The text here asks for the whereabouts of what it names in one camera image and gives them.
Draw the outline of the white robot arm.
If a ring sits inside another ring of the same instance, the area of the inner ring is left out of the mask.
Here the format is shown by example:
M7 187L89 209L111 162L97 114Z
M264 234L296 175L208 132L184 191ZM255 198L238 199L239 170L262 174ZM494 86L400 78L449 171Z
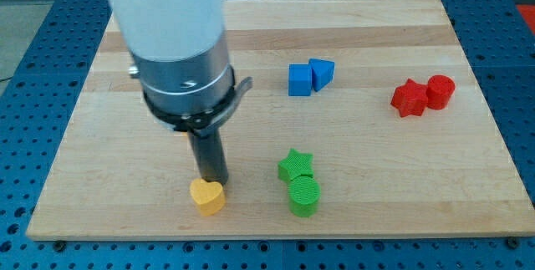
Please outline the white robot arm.
M219 134L252 78L235 79L226 0L108 0L134 60L150 112L187 133L201 177L226 184Z

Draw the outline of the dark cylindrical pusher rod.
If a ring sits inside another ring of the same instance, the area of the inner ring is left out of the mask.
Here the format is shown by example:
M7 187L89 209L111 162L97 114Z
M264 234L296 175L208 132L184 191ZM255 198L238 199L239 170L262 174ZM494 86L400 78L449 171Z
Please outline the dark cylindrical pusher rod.
M226 185L229 175L219 130L206 136L187 134L201 178Z

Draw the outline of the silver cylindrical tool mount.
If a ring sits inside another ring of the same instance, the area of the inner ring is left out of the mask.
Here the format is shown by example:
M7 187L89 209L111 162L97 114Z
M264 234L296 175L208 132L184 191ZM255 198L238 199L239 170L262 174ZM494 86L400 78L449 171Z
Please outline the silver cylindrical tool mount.
M252 78L236 82L227 35L209 49L173 62L133 56L145 102L151 113L173 130L200 137L215 133L252 88Z

